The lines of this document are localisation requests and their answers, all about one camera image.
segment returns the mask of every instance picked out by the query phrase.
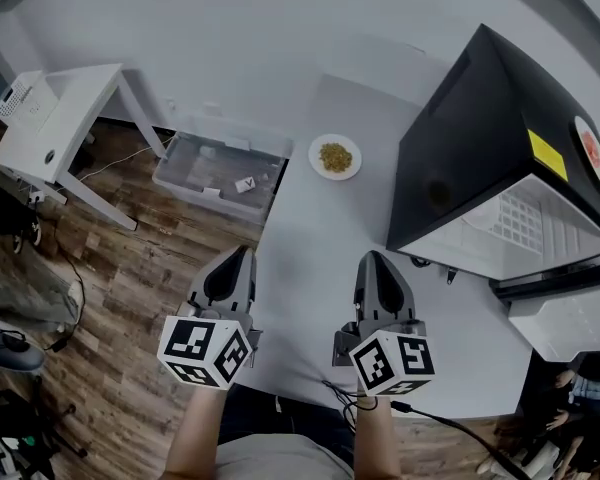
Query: white t-shirt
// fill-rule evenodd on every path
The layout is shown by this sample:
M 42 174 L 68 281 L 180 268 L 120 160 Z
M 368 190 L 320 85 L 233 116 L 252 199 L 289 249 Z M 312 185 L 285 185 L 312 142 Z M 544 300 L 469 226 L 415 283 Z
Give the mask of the white t-shirt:
M 352 480 L 353 471 L 329 450 L 307 437 L 254 434 L 218 447 L 216 478 Z

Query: yellow label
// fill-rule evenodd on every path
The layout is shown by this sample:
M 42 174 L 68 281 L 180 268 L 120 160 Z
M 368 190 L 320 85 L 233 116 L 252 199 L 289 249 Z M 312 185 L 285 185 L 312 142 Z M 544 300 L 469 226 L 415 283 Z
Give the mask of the yellow label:
M 531 130 L 529 131 L 529 138 L 531 139 L 531 148 L 533 149 L 533 156 L 540 160 L 549 169 L 560 176 L 564 181 L 569 181 L 567 177 L 567 168 L 564 166 L 564 159 L 562 155 L 558 153 L 551 144 L 539 137 Z

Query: white table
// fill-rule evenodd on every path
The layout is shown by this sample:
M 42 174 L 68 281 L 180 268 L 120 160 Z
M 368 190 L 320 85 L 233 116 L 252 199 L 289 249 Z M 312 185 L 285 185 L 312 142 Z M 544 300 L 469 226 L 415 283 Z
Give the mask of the white table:
M 487 281 L 459 273 L 447 286 L 439 266 L 417 269 L 408 257 L 384 248 L 398 144 L 418 111 L 323 77 L 258 246 L 252 315 L 264 334 L 254 368 L 244 368 L 239 383 L 340 407 L 320 381 L 355 385 L 352 367 L 331 367 L 333 334 L 354 319 L 358 262 L 376 249 L 411 286 L 417 316 L 433 342 L 437 377 L 403 398 L 452 418 L 515 410 L 531 347 L 509 324 Z M 307 159 L 311 140 L 329 132 L 350 137 L 362 152 L 362 168 L 348 181 L 321 178 Z
M 89 129 L 116 90 L 154 153 L 165 149 L 153 131 L 122 73 L 122 64 L 107 64 L 58 71 L 46 75 L 59 98 L 37 135 L 9 126 L 0 142 L 0 166 L 11 169 L 25 181 L 61 204 L 67 198 L 47 183 L 56 181 L 93 208 L 121 226 L 135 230 L 137 223 L 109 204 L 69 173 L 69 167 Z

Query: sticker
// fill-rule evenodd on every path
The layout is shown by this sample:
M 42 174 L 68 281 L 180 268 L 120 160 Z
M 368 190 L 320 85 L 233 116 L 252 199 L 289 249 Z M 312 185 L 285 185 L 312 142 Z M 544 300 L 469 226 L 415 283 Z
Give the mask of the sticker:
M 584 152 L 589 159 L 591 167 L 593 167 L 593 172 L 596 173 L 600 181 L 600 141 L 587 122 L 580 116 L 576 116 L 573 122 L 576 125 L 576 132 L 578 133 L 578 137 L 580 137 Z
M 528 130 L 529 138 L 531 139 L 531 148 L 533 149 L 533 156 L 545 164 L 549 169 L 560 176 L 564 181 L 569 181 L 567 177 L 567 168 L 564 166 L 564 159 L 562 155 L 558 153 L 551 144 L 547 141 Z

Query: human hand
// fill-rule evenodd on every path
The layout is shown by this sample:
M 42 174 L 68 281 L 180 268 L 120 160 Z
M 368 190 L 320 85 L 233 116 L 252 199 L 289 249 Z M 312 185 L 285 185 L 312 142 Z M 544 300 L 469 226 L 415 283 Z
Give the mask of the human hand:
M 556 383 L 554 384 L 556 389 L 560 389 L 565 387 L 569 382 L 573 380 L 576 376 L 576 372 L 573 370 L 567 370 L 566 372 L 562 372 L 560 375 L 556 377 Z
M 569 419 L 569 413 L 567 411 L 558 410 L 558 415 L 553 418 L 551 423 L 547 424 L 547 430 L 555 430 L 556 428 L 564 425 Z

